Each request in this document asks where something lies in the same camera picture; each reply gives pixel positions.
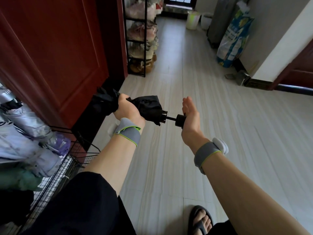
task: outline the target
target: green trim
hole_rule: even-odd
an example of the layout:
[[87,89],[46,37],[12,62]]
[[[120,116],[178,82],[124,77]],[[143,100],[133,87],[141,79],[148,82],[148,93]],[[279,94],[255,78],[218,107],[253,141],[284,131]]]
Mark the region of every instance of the green trim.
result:
[[135,128],[135,129],[137,129],[138,131],[139,131],[139,130],[141,130],[141,128],[140,128],[140,127],[135,126],[135,125],[131,125],[131,126],[127,126],[127,127],[123,128],[123,129],[121,129],[121,130],[120,130],[120,131],[118,131],[117,133],[120,133],[122,130],[125,130],[125,129],[130,128],[130,127],[134,127],[134,128]]
[[[127,138],[125,135],[123,135],[123,134],[121,134],[121,133],[115,133],[116,135],[120,135],[120,136],[123,136],[124,138]],[[131,141],[131,142],[133,142],[135,145],[136,145],[136,147],[137,147],[137,144],[134,142],[134,141],[132,141],[130,138],[127,138],[129,141]]]
[[211,156],[211,155],[213,155],[214,153],[212,153],[212,154],[210,154],[209,156],[207,156],[205,159],[204,159],[204,161],[202,162],[202,164],[201,164],[201,167],[200,168],[202,168],[202,165],[203,165],[203,163]]

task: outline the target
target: black slipper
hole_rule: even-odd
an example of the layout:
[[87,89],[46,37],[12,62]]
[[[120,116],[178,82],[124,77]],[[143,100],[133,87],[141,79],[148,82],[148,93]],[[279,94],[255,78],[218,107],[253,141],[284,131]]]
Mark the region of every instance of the black slipper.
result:
[[190,212],[190,215],[189,215],[189,221],[188,221],[188,233],[187,235],[194,235],[194,232],[196,229],[200,229],[200,231],[202,232],[203,235],[206,235],[207,233],[205,232],[205,228],[203,226],[203,221],[200,220],[198,221],[195,225],[194,224],[194,219],[196,218],[198,212],[203,209],[207,216],[209,217],[209,219],[211,219],[211,224],[213,226],[213,221],[212,221],[212,217],[210,215],[210,213],[205,209],[203,208],[202,206],[200,205],[196,205],[194,206],[194,208],[191,210]]

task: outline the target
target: window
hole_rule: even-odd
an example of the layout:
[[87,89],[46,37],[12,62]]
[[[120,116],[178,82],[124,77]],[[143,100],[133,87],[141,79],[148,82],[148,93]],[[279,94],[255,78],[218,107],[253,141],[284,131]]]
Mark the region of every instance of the window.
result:
[[192,7],[196,6],[197,0],[164,0],[165,4]]

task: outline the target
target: hand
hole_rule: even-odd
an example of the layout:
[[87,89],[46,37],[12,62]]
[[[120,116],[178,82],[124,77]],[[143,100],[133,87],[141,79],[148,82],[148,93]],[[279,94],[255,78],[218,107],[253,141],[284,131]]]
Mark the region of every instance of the hand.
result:
[[182,99],[182,112],[187,116],[182,130],[182,140],[196,154],[202,145],[210,141],[200,129],[200,114],[190,96]]
[[128,95],[120,94],[118,98],[118,109],[114,112],[115,118],[120,120],[121,118],[128,118],[135,125],[143,129],[146,124],[146,120],[139,114],[139,110],[128,100]]

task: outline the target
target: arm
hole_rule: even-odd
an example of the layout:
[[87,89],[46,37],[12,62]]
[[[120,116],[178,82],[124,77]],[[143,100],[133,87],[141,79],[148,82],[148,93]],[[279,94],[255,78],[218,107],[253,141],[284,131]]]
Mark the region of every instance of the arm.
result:
[[[183,99],[182,110],[187,116],[182,139],[195,154],[209,140],[200,130],[199,112],[190,97]],[[223,154],[208,157],[202,168],[238,234],[309,234]]]
[[[139,114],[138,109],[126,99],[129,96],[120,94],[118,104],[119,108],[114,113],[115,117],[128,118],[141,130],[145,126],[145,119]],[[126,174],[131,164],[136,145],[121,135],[114,135],[99,155],[91,161],[84,171],[101,174],[103,178],[112,186],[119,195],[123,186]]]

